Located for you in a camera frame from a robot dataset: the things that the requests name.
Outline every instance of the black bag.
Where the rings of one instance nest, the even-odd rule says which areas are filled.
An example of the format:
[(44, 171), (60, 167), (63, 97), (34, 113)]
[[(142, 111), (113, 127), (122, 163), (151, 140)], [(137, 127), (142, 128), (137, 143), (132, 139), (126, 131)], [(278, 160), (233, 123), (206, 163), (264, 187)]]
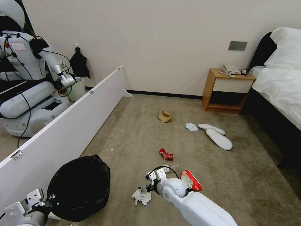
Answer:
[(82, 221), (106, 206), (110, 180), (110, 168), (98, 155), (72, 160), (50, 181), (47, 197), (55, 194), (50, 210), (62, 219)]
[(91, 78), (86, 62), (87, 62), (87, 58), (81, 54), (80, 48), (76, 47), (75, 54), (70, 59), (70, 64), (76, 77)]

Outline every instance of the trash can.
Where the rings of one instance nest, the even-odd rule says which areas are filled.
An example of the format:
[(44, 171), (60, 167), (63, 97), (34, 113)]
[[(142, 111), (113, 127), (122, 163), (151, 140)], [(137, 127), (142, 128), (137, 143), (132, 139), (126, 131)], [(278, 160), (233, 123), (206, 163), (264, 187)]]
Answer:
[(84, 79), (81, 77), (75, 77), (75, 80), (77, 83), (72, 86), (72, 91), (70, 92), (71, 87), (67, 88), (67, 92), (70, 92), (70, 100), (73, 102), (79, 100), (83, 95), (86, 94)]
[(110, 168), (98, 155), (80, 157), (63, 165), (51, 179), (47, 197), (58, 217), (78, 222), (104, 208), (110, 194)]

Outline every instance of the white slipper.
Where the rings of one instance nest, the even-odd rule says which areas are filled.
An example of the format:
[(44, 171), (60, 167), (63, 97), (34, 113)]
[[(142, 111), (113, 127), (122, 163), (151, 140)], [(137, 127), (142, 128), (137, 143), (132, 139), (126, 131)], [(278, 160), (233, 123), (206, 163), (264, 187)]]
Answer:
[(233, 145), (232, 142), (225, 136), (222, 136), (220, 133), (216, 132), (214, 129), (207, 129), (206, 134), (219, 146), (221, 149), (230, 150)]
[(215, 126), (211, 126), (208, 124), (199, 124), (198, 127), (202, 128), (203, 130), (207, 130), (209, 128), (214, 129), (216, 132), (222, 134), (222, 135), (226, 135), (226, 132), (220, 128), (217, 128)]

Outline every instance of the label sticker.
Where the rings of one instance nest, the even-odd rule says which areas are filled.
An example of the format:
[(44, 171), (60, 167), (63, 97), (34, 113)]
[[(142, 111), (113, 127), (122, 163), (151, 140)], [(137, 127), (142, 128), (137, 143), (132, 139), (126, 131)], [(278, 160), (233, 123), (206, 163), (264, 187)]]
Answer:
[(11, 42), (10, 45), (13, 50), (26, 50), (25, 44), (22, 42)]

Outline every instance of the brown paper bag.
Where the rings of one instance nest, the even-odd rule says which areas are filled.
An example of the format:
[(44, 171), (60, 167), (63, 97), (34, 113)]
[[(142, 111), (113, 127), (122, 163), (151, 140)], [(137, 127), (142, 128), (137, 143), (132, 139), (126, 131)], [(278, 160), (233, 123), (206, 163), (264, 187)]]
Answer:
[(167, 111), (163, 110), (159, 113), (159, 119), (163, 122), (169, 122), (172, 120), (172, 114), (168, 113)]

